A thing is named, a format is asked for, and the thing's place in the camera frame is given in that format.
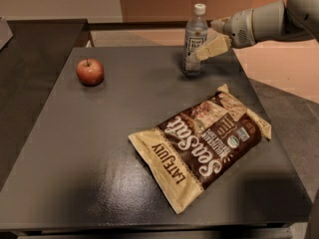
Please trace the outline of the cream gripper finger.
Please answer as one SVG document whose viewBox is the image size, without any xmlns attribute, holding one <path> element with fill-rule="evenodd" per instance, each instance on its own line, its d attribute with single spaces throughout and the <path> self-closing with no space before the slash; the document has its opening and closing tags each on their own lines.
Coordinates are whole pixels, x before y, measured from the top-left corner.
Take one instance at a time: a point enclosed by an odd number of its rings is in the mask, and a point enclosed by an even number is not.
<svg viewBox="0 0 319 239">
<path fill-rule="evenodd" d="M 231 47 L 228 36 L 217 33 L 208 38 L 202 45 L 195 49 L 194 54 L 199 61 L 226 53 Z"/>
</svg>

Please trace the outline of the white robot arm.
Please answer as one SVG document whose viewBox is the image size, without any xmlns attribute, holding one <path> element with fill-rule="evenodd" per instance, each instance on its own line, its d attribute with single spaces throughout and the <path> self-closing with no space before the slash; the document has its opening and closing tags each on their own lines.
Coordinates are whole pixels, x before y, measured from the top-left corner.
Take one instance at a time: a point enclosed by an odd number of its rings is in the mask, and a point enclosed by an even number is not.
<svg viewBox="0 0 319 239">
<path fill-rule="evenodd" d="M 199 61 L 264 41 L 319 40 L 319 0 L 277 1 L 210 23 L 215 34 L 195 49 Z"/>
</svg>

